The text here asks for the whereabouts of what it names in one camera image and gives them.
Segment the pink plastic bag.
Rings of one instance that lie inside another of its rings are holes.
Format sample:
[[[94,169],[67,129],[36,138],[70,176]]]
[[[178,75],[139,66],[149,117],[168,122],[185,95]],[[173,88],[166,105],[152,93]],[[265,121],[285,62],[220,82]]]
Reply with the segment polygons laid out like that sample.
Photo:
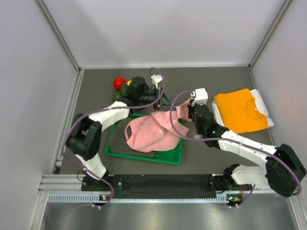
[[[180,120],[186,122],[191,121],[191,119],[188,118],[188,104],[189,100],[185,101],[179,106],[176,106],[174,111],[157,111],[151,113],[151,115],[158,122],[158,124],[160,124],[166,130],[179,137],[178,133],[173,129],[174,126],[182,136],[186,137],[189,129],[181,124]]]

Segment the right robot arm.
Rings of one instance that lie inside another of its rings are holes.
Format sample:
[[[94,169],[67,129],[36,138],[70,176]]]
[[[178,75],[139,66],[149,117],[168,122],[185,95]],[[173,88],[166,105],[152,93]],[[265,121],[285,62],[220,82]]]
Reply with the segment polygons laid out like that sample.
[[[233,164],[226,168],[223,180],[228,189],[252,184],[268,186],[284,197],[301,193],[301,182],[307,171],[292,147],[266,145],[240,136],[219,125],[209,108],[193,99],[189,101],[188,110],[189,119],[208,147],[234,153],[256,164],[255,167]]]

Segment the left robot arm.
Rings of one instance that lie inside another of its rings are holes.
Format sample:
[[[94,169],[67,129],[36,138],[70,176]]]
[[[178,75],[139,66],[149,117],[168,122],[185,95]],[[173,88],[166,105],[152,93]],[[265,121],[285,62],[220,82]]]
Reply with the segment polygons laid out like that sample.
[[[165,79],[162,75],[152,75],[152,87],[142,77],[132,78],[130,84],[122,84],[119,98],[110,106],[87,115],[75,116],[69,133],[62,146],[62,154],[68,148],[81,162],[83,169],[92,177],[92,184],[98,190],[107,188],[107,169],[98,155],[102,132],[129,116],[131,109],[153,106],[162,108],[162,102],[169,105],[164,95]]]

